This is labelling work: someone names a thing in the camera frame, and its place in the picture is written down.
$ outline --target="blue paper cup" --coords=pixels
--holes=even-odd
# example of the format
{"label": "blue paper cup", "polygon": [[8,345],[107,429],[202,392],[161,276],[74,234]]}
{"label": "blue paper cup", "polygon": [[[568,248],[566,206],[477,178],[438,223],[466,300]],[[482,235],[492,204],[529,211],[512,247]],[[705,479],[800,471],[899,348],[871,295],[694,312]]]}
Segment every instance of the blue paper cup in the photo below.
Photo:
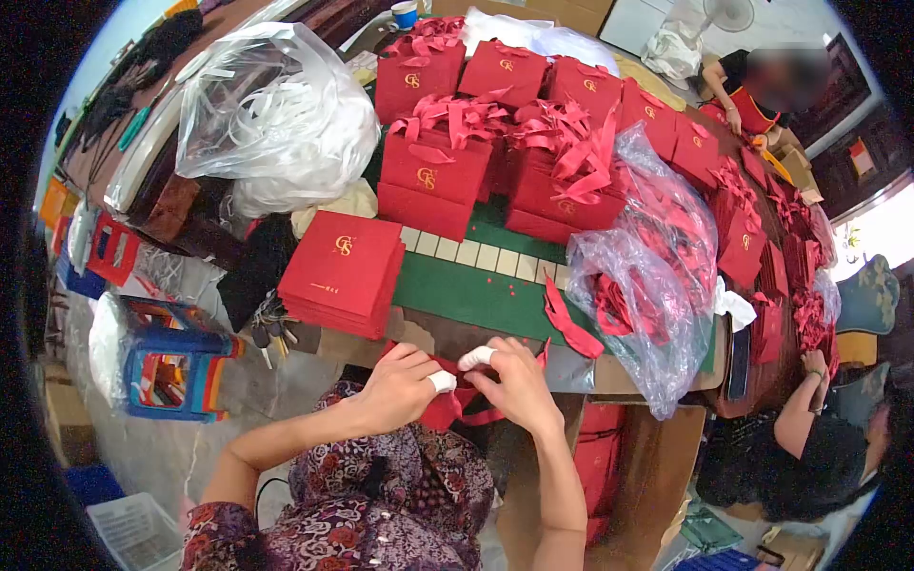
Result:
{"label": "blue paper cup", "polygon": [[416,25],[416,18],[419,17],[419,4],[417,0],[410,2],[397,2],[390,7],[394,13],[394,20],[401,30],[410,30]]}

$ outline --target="black shirt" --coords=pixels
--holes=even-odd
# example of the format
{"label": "black shirt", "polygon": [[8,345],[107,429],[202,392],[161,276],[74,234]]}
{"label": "black shirt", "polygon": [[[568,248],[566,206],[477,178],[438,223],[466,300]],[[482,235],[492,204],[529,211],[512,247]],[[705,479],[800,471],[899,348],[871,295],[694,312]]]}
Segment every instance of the black shirt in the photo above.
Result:
{"label": "black shirt", "polygon": [[701,499],[724,507],[761,502],[771,522],[811,521],[840,508],[860,487],[863,430],[841,418],[816,417],[796,459],[775,441],[776,417],[717,422],[696,483]]}
{"label": "black shirt", "polygon": [[[721,58],[719,63],[720,67],[724,69],[724,73],[727,74],[727,80],[724,81],[724,91],[727,92],[727,95],[733,95],[742,87],[742,81],[746,78],[746,73],[749,69],[749,52],[745,49],[738,49],[732,54]],[[774,119],[778,114],[776,111],[765,109],[758,103],[756,105],[759,107],[761,114],[767,119]],[[781,117],[778,117],[776,122],[781,127],[786,128],[791,123],[791,114],[781,113]]]}

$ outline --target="floral shirt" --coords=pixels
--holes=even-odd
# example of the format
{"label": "floral shirt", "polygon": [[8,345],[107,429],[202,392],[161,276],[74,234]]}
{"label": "floral shirt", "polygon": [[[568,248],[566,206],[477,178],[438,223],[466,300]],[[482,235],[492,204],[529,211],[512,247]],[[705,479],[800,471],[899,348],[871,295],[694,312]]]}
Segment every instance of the floral shirt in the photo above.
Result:
{"label": "floral shirt", "polygon": [[[347,367],[321,409],[361,385]],[[452,432],[413,423],[390,434],[324,444],[295,459],[293,505],[258,531],[247,508],[190,512],[182,568],[479,569],[475,536],[492,507],[492,475]]]}

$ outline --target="wire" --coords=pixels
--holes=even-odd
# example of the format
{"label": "wire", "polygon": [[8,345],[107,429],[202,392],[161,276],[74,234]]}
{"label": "wire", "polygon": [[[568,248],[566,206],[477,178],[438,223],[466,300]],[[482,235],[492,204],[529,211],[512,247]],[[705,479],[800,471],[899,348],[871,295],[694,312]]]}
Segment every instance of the wire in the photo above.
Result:
{"label": "wire", "polygon": [[254,519],[256,519],[258,522],[260,521],[260,495],[263,493],[263,489],[266,488],[271,481],[281,481],[285,483],[285,485],[289,485],[289,482],[283,480],[282,478],[270,478],[263,483],[259,490],[257,490],[257,498],[254,500]]}

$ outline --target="green handled scissors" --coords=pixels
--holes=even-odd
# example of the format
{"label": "green handled scissors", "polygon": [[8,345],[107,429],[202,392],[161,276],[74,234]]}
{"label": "green handled scissors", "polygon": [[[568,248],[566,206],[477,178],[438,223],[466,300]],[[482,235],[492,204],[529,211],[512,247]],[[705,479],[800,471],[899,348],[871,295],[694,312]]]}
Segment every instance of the green handled scissors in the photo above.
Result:
{"label": "green handled scissors", "polygon": [[165,88],[168,87],[168,84],[171,83],[171,76],[168,76],[168,79],[165,80],[165,84],[159,90],[159,92],[153,97],[153,100],[150,101],[149,105],[140,109],[136,115],[131,119],[130,124],[127,125],[127,129],[121,135],[121,140],[117,143],[117,149],[121,153],[127,150],[127,147],[130,146],[130,143],[133,142],[133,139],[140,132],[140,129],[143,128],[143,124],[146,123],[146,120],[149,119],[149,113],[155,107],[155,104],[162,99],[162,95],[165,93]]}

